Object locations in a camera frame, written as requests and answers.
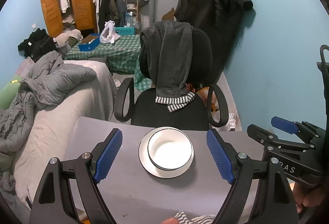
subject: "blue box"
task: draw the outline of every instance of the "blue box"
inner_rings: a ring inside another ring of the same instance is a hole
[[[90,52],[95,49],[101,42],[99,41],[100,34],[90,34],[86,38],[84,38],[79,46],[79,50],[81,52]]]
[[[119,34],[120,36],[135,35],[135,27],[116,28],[116,34]]]

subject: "bowl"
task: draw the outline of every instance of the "bowl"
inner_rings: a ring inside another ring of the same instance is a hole
[[[147,150],[157,168],[170,171],[181,168],[190,160],[192,143],[184,132],[168,128],[150,138]]]

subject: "table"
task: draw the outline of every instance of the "table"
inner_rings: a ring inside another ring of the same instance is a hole
[[[122,131],[122,147],[107,178],[98,184],[98,188],[117,223],[160,224],[179,210],[184,210],[189,218],[218,213],[230,185],[219,174],[207,147],[205,131],[185,131],[193,143],[195,157],[191,168],[174,179],[159,179],[150,175],[139,161],[139,143],[153,129],[149,127],[81,117],[68,143],[65,160],[91,152],[113,128]],[[263,146],[249,138],[246,132],[229,131],[220,134],[237,152],[243,151],[251,158],[261,160]],[[257,183],[258,180],[252,182],[242,214],[244,216],[251,212]],[[71,181],[71,186],[75,206],[84,210],[75,180]]]
[[[100,43],[94,50],[81,52],[79,43],[66,54],[65,60],[88,60],[91,57],[107,57],[106,65],[111,73],[134,74],[134,86],[143,92],[151,88],[152,80],[144,77],[139,68],[139,35],[121,36],[114,44]]]

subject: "screw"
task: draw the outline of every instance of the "screw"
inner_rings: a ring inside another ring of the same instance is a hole
[[[238,153],[237,156],[241,159],[246,159],[247,155],[245,153]]]
[[[87,159],[87,158],[90,157],[90,153],[88,153],[88,152],[83,153],[83,154],[81,155],[81,157],[82,157],[83,159]]]
[[[56,158],[56,157],[53,157],[53,158],[49,161],[50,164],[55,164],[56,162],[57,162],[57,158]]]
[[[275,157],[272,157],[272,158],[271,158],[271,162],[272,162],[273,164],[278,164],[279,160],[278,160],[277,158],[275,158]]]

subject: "chair seat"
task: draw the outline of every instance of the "chair seat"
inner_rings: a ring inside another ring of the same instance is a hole
[[[155,103],[156,89],[142,92],[134,106],[131,124],[143,127],[174,127],[180,130],[209,130],[206,107],[201,98],[195,99],[187,106],[170,113],[164,104]]]

